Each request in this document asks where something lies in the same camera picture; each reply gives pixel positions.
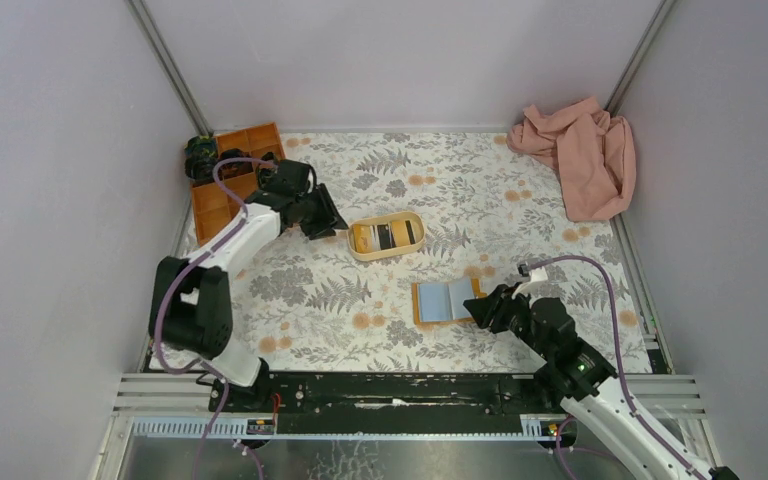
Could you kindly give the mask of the beige oval plastic tray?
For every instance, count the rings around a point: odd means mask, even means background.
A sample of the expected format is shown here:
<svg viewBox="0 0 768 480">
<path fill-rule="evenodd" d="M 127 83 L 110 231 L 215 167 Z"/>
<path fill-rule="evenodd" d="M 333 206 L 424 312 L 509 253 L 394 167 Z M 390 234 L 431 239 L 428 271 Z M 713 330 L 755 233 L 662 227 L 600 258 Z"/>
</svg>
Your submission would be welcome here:
<svg viewBox="0 0 768 480">
<path fill-rule="evenodd" d="M 416 234 L 416 243 L 414 245 L 401 248 L 397 248 L 392 245 L 390 222 L 397 219 L 409 219 L 413 222 L 413 227 Z M 359 254 L 355 251 L 354 238 L 352 234 L 352 226 L 355 224 L 375 225 L 377 227 L 378 240 L 380 242 L 379 251 L 370 254 Z M 412 211 L 401 211 L 378 217 L 369 217 L 353 222 L 348 228 L 347 241 L 349 252 L 356 260 L 361 262 L 372 262 L 419 251 L 424 247 L 426 243 L 426 227 L 423 220 L 417 213 Z"/>
</svg>

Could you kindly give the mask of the yellow leather card holder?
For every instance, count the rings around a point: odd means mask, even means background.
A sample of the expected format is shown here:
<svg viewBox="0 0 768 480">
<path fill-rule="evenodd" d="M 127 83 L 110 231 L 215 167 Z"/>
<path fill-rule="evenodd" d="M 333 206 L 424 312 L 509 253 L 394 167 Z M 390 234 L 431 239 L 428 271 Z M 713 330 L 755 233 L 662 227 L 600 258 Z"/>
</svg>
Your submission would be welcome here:
<svg viewBox="0 0 768 480">
<path fill-rule="evenodd" d="M 417 326 L 471 322 L 472 316 L 464 307 L 464 302 L 485 296 L 476 277 L 413 283 L 411 291 L 413 320 Z"/>
</svg>

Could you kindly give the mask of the orange card with black stripe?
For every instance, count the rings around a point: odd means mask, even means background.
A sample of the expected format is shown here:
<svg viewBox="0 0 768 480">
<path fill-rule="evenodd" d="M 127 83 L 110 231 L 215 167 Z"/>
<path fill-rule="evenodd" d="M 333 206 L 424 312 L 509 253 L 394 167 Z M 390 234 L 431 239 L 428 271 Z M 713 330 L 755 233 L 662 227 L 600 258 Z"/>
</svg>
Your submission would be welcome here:
<svg viewBox="0 0 768 480">
<path fill-rule="evenodd" d="M 409 219 L 397 219 L 390 222 L 392 245 L 397 248 L 412 246 L 416 243 L 413 222 Z"/>
</svg>

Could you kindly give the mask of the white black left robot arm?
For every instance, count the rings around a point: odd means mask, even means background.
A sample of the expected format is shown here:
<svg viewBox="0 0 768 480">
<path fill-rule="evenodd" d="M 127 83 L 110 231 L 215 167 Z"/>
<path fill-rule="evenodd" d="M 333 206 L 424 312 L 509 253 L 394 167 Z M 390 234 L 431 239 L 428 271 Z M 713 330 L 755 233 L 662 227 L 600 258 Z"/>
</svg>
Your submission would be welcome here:
<svg viewBox="0 0 768 480">
<path fill-rule="evenodd" d="M 254 386 L 266 362 L 233 340 L 232 279 L 287 229 L 297 226 L 310 240 L 333 237 L 347 227 L 313 166 L 293 160 L 250 159 L 257 188 L 243 198 L 220 177 L 231 159 L 213 169 L 214 182 L 233 200 L 237 214 L 211 240 L 183 258 L 167 256 L 157 266 L 149 334 L 154 356 L 170 374 L 197 365 L 227 384 Z"/>
</svg>

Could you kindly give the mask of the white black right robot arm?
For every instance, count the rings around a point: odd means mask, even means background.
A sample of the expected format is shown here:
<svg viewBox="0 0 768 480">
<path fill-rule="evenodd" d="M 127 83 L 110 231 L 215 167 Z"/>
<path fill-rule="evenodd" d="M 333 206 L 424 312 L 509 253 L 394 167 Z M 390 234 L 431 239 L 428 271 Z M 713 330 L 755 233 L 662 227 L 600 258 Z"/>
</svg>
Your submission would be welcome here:
<svg viewBox="0 0 768 480">
<path fill-rule="evenodd" d="M 578 335 L 560 299 L 532 300 L 500 285 L 463 305 L 479 328 L 510 332 L 545 361 L 534 374 L 542 395 L 594 433 L 635 478 L 737 477 L 692 454 L 638 402 L 618 370 Z"/>
</svg>

